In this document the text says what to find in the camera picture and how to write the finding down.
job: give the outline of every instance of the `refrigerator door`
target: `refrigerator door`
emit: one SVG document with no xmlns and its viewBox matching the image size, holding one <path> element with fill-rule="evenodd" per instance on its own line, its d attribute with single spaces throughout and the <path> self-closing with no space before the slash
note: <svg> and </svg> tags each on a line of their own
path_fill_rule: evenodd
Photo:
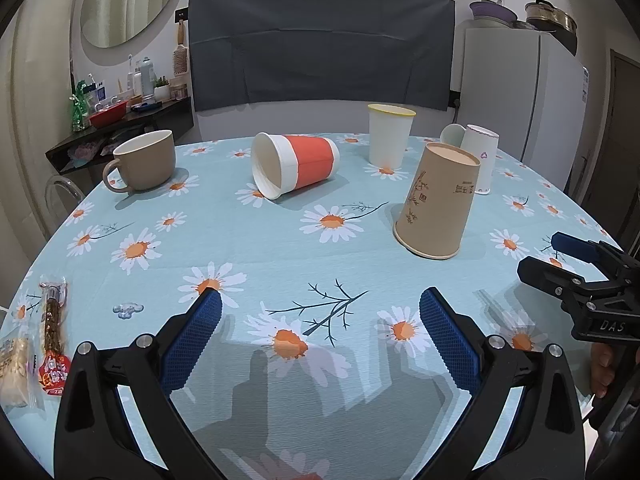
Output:
<svg viewBox="0 0 640 480">
<path fill-rule="evenodd" d="M 540 32 L 469 28 L 458 123 L 500 135 L 498 148 L 522 160 L 538 80 Z"/>
<path fill-rule="evenodd" d="M 582 132 L 589 72 L 550 34 L 540 36 L 540 77 L 522 161 L 559 189 Z"/>
</svg>

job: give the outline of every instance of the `metal bolt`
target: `metal bolt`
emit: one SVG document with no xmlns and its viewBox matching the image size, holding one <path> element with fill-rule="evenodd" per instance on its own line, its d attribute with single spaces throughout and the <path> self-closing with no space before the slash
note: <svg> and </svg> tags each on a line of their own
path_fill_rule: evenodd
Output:
<svg viewBox="0 0 640 480">
<path fill-rule="evenodd" d="M 553 357 L 560 357 L 562 355 L 562 348 L 560 348 L 558 345 L 553 344 L 553 345 L 549 345 L 549 353 L 553 356 Z"/>
<path fill-rule="evenodd" d="M 489 338 L 489 345 L 491 345 L 491 348 L 499 350 L 500 348 L 504 348 L 504 339 L 502 339 L 499 335 L 492 335 Z"/>
<path fill-rule="evenodd" d="M 78 345 L 78 353 L 80 355 L 87 355 L 91 351 L 91 343 L 85 341 L 84 343 L 80 343 Z"/>
<path fill-rule="evenodd" d="M 136 339 L 136 346 L 139 348 L 148 348 L 154 339 L 149 334 L 143 334 Z"/>
</svg>

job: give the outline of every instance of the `beige curtain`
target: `beige curtain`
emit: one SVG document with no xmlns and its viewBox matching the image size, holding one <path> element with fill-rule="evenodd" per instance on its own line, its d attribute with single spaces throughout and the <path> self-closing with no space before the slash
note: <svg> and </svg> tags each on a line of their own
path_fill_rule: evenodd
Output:
<svg viewBox="0 0 640 480">
<path fill-rule="evenodd" d="M 0 305 L 55 231 L 45 152 L 70 131 L 73 0 L 25 0 L 0 38 Z"/>
</svg>

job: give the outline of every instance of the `dark gray fabric backdrop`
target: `dark gray fabric backdrop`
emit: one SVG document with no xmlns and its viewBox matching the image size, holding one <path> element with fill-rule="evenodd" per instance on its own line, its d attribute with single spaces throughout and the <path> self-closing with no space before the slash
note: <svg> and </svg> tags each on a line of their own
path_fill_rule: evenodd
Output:
<svg viewBox="0 0 640 480">
<path fill-rule="evenodd" d="M 453 0 L 189 0 L 196 110 L 340 99 L 445 110 Z"/>
</svg>

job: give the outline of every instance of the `red and white paper cup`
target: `red and white paper cup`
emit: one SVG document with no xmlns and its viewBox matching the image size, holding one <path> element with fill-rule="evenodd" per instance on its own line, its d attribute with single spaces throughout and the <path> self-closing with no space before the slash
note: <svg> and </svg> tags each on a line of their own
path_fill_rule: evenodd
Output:
<svg viewBox="0 0 640 480">
<path fill-rule="evenodd" d="M 251 146 L 255 185 L 269 200 L 335 174 L 340 152 L 324 137 L 257 134 Z"/>
</svg>

